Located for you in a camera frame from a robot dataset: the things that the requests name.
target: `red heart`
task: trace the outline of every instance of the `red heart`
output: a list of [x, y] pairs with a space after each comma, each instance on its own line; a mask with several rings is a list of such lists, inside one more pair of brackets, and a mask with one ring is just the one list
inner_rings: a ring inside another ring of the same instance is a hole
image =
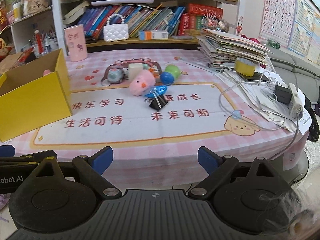
[[84, 80], [88, 81], [88, 80], [93, 79], [93, 78], [94, 78], [94, 76], [86, 76], [86, 77], [84, 78]]

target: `white power strip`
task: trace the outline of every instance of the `white power strip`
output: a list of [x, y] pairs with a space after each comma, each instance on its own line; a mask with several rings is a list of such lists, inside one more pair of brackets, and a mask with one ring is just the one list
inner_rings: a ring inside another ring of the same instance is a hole
[[288, 106], [289, 114], [292, 118], [297, 118], [298, 115], [300, 119], [302, 117], [302, 114], [300, 113], [303, 112], [303, 105], [301, 99], [298, 96], [298, 92], [294, 84], [288, 83], [288, 87], [292, 94], [291, 101]]

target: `quilted handbag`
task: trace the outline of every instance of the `quilted handbag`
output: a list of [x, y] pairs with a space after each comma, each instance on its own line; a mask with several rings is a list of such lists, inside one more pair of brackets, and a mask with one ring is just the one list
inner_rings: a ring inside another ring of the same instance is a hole
[[[110, 25], [110, 20], [114, 16], [120, 16], [121, 23]], [[110, 15], [107, 20], [107, 25], [103, 27], [104, 41], [120, 41], [126, 40], [127, 38], [129, 38], [129, 28], [128, 25], [124, 23], [124, 17], [119, 13]]]

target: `tape roll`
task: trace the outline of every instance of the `tape roll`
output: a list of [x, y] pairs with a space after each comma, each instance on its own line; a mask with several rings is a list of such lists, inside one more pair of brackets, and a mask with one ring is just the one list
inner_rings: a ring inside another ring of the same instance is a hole
[[238, 57], [236, 58], [235, 71], [242, 75], [252, 77], [255, 71], [255, 63], [245, 58]]

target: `pink checkered tablecloth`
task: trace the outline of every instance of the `pink checkered tablecloth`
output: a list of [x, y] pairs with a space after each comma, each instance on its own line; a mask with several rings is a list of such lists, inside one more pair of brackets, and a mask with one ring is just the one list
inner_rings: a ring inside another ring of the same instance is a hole
[[[100, 80], [105, 69], [119, 60], [131, 60], [138, 58], [150, 58], [158, 62], [164, 70], [168, 63], [177, 65], [183, 75], [179, 82], [214, 82], [223, 89], [227, 86], [217, 77], [207, 71], [188, 65], [182, 60], [200, 60], [203, 58], [201, 52], [194, 50], [176, 49], [131, 49], [90, 53], [88, 58], [80, 62], [70, 62], [67, 59], [67, 66], [70, 76], [71, 92], [81, 89], [92, 89], [101, 86]], [[245, 116], [256, 122], [258, 125], [269, 128], [276, 128], [272, 122], [256, 114], [241, 98], [233, 91], [227, 95], [232, 99], [238, 109], [245, 112]], [[4, 144], [12, 144], [17, 155], [33, 153], [31, 140], [35, 131], [28, 132]], [[270, 158], [286, 147], [292, 140], [293, 133], [280, 129], [277, 131], [260, 130], [251, 136], [239, 136], [229, 133], [223, 136], [203, 138], [194, 141], [182, 141], [175, 143], [163, 143], [149, 146], [113, 148], [114, 160], [111, 166], [103, 174], [111, 183], [117, 187], [146, 187], [146, 186], [169, 186], [204, 179], [207, 174], [197, 161], [199, 147], [206, 146], [216, 154], [232, 155], [240, 161], [252, 162], [257, 156]], [[298, 135], [296, 142], [284, 153], [284, 169], [294, 167], [300, 158], [308, 132], [305, 135]], [[84, 154], [91, 156], [98, 149], [55, 150], [59, 161], [69, 161], [72, 158]]]

